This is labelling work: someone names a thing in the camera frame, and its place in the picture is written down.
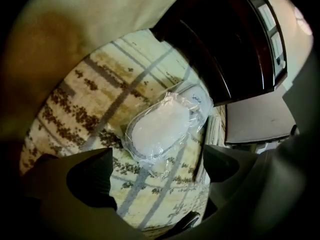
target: white object in plastic bag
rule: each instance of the white object in plastic bag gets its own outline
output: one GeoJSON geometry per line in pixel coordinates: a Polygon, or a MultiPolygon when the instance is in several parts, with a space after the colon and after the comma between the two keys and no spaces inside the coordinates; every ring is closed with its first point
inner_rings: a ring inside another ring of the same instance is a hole
{"type": "Polygon", "coordinates": [[[165,161],[170,149],[180,149],[189,130],[201,129],[213,105],[199,84],[183,82],[172,90],[175,92],[167,92],[164,99],[138,114],[122,140],[123,147],[154,176],[158,175],[152,167],[165,161]]]}

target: beige fabric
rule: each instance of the beige fabric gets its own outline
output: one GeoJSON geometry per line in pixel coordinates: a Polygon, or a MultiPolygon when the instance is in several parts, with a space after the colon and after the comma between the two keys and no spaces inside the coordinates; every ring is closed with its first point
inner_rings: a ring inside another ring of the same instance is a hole
{"type": "Polygon", "coordinates": [[[176,0],[30,0],[1,60],[1,139],[22,140],[42,102],[79,61],[153,27],[176,0]]]}

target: white wall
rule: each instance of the white wall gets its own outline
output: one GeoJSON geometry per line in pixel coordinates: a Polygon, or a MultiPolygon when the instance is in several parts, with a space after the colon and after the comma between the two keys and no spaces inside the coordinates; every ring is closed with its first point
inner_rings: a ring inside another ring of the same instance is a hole
{"type": "Polygon", "coordinates": [[[288,76],[283,86],[288,90],[311,51],[313,37],[305,34],[297,24],[294,6],[290,1],[269,0],[269,2],[277,16],[284,38],[288,76]]]}

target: floor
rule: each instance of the floor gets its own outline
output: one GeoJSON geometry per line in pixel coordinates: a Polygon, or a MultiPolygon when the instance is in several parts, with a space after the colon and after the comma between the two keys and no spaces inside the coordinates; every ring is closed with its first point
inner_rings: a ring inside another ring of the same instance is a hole
{"type": "MultiPolygon", "coordinates": [[[[205,129],[193,132],[186,145],[169,153],[168,175],[154,177],[123,149],[126,124],[152,104],[160,92],[188,80],[199,83],[189,60],[149,30],[127,34],[90,54],[51,93],[34,120],[21,153],[20,173],[42,154],[58,157],[113,148],[110,195],[117,213],[132,227],[155,238],[185,214],[205,212],[209,186],[193,180],[205,129]]],[[[225,137],[225,108],[220,142],[225,137]]]]}

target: clear plastic packaging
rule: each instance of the clear plastic packaging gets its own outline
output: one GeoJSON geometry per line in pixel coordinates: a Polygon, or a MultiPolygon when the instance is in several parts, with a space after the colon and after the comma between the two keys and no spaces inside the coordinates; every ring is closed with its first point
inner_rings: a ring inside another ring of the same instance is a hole
{"type": "Polygon", "coordinates": [[[212,106],[199,84],[179,83],[127,125],[123,147],[153,176],[164,178],[170,171],[169,154],[186,144],[190,131],[203,127],[212,106]]]}

